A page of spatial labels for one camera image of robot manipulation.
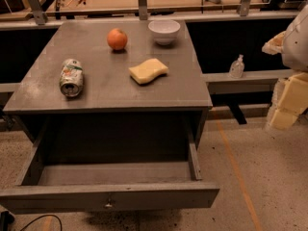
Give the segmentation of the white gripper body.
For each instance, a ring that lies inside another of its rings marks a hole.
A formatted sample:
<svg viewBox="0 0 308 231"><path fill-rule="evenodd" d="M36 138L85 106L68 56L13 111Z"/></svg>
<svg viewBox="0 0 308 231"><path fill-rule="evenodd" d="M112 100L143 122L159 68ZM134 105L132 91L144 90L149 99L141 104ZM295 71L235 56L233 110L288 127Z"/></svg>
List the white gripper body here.
<svg viewBox="0 0 308 231"><path fill-rule="evenodd" d="M282 45L283 65L300 71L308 71L308 5L288 26Z"/></svg>

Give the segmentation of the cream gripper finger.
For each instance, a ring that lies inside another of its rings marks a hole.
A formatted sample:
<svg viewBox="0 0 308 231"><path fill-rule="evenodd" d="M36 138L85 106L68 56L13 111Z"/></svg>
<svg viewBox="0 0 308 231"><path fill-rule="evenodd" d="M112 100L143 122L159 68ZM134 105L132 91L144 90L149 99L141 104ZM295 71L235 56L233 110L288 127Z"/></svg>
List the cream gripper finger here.
<svg viewBox="0 0 308 231"><path fill-rule="evenodd" d="M278 130L289 129L307 109L308 73L297 72L275 84L267 124Z"/></svg>
<svg viewBox="0 0 308 231"><path fill-rule="evenodd" d="M285 31L277 34L275 37L271 38L262 47L262 51L266 54L276 55L282 53L283 39L285 37Z"/></svg>

